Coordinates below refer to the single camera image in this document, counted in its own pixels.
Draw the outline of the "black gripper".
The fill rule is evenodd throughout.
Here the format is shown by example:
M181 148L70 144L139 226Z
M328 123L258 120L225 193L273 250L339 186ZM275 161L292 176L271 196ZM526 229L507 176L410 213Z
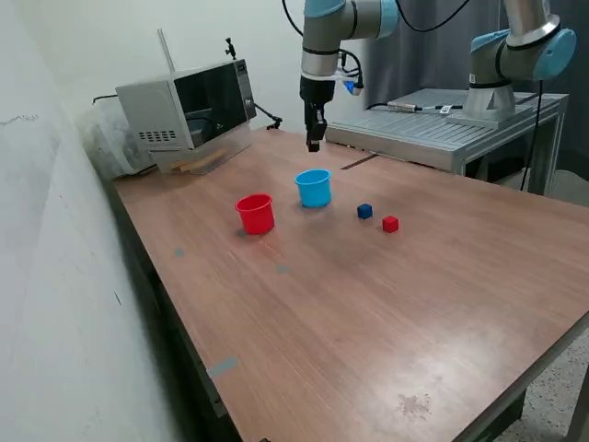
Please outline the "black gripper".
M314 80L300 78L299 96L305 102L306 146L310 153L320 150L320 142L324 138L328 123L324 117L322 106L331 102L334 97L333 80Z

